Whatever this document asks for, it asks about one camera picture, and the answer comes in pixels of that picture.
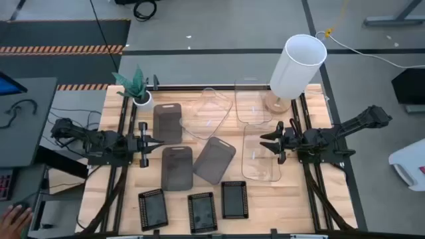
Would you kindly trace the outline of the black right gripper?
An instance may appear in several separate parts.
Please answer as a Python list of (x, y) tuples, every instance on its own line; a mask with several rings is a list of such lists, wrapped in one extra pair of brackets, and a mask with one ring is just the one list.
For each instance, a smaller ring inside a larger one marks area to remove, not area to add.
[(278, 164), (283, 165), (286, 161), (285, 150), (296, 150), (300, 144), (300, 131), (301, 129), (296, 121), (290, 121), (290, 127), (284, 127), (284, 123), (279, 121), (275, 131), (260, 136), (262, 139), (271, 141), (278, 139), (278, 143), (260, 142), (260, 145), (270, 150), (273, 154), (278, 154)]

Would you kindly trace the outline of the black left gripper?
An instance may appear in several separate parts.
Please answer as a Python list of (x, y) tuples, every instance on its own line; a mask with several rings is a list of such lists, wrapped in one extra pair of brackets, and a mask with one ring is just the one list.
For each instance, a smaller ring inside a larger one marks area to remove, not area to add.
[(146, 168), (149, 166), (149, 159), (146, 157), (145, 150), (147, 149), (148, 142), (149, 143), (157, 143), (155, 145), (149, 145), (148, 146), (148, 153), (151, 153), (153, 150), (157, 149), (158, 147), (161, 147), (164, 145), (164, 141), (155, 139), (152, 136), (148, 136), (148, 142), (147, 142), (147, 123), (145, 122), (139, 122), (138, 123), (139, 130), (141, 132), (140, 136), (135, 136), (132, 133), (129, 133), (126, 136), (127, 139), (127, 154), (133, 155), (134, 153), (141, 153), (141, 159), (139, 160), (139, 167), (140, 168)]

